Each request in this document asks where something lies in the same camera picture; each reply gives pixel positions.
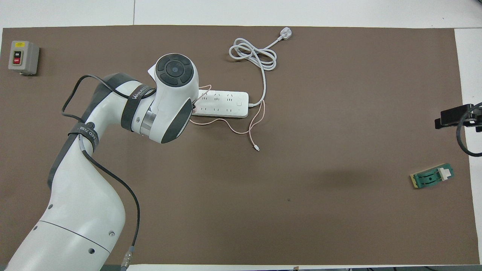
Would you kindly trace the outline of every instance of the black button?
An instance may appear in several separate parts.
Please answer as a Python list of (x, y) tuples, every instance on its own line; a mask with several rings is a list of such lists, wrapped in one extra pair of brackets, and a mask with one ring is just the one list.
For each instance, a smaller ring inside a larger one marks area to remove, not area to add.
[(159, 60), (159, 62), (157, 63), (157, 70), (164, 70), (164, 66), (166, 65), (166, 63), (169, 61), (169, 56), (166, 55), (164, 56), (163, 58), (161, 58)]
[(184, 73), (184, 67), (180, 62), (173, 60), (167, 64), (166, 71), (172, 77), (179, 77)]
[(171, 85), (177, 85), (177, 79), (172, 78), (170, 76), (167, 76), (167, 74), (165, 74), (165, 73), (161, 74), (161, 81), (163, 81), (164, 83), (171, 84)]
[(189, 79), (191, 79), (191, 77), (192, 77), (192, 68), (186, 67), (186, 71), (184, 72), (184, 74), (180, 78), (181, 82), (185, 83), (185, 82), (189, 81)]
[(184, 65), (190, 65), (191, 64), (191, 61), (187, 57), (185, 57), (181, 54), (172, 54), (171, 59), (179, 60)]

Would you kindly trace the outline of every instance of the power outlet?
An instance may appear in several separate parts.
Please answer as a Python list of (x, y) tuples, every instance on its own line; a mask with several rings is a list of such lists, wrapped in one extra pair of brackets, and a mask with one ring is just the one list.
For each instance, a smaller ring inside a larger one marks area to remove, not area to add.
[[(199, 90), (200, 97), (206, 90)], [(246, 118), (248, 116), (249, 96), (246, 92), (210, 90), (194, 105), (194, 116)]]

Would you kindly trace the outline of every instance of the white table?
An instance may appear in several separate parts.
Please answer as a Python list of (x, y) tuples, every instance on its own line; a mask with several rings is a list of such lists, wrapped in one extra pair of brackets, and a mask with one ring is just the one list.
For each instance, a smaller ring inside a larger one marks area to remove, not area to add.
[[(0, 2), (4, 27), (106, 25), (243, 25), (455, 28), (463, 103), (482, 101), (482, 5), (476, 0), (84, 0)], [(468, 148), (482, 135), (467, 129)], [(479, 257), (482, 259), (482, 158), (470, 160)], [(293, 266), (132, 265), (129, 270), (282, 270)], [(300, 269), (363, 266), (299, 266)]]

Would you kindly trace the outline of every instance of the circular button pad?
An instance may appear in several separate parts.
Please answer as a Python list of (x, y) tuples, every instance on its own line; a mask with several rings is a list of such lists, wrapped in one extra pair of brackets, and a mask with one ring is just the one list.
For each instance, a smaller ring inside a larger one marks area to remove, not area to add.
[(181, 54), (167, 54), (157, 62), (156, 74), (164, 84), (180, 87), (191, 81), (194, 68), (187, 57)]

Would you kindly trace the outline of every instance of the gray switch box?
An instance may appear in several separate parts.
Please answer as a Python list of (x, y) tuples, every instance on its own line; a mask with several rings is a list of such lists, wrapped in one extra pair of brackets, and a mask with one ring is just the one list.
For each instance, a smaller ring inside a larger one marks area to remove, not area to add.
[(40, 49), (29, 41), (12, 41), (8, 69), (18, 71), (23, 75), (37, 73)]

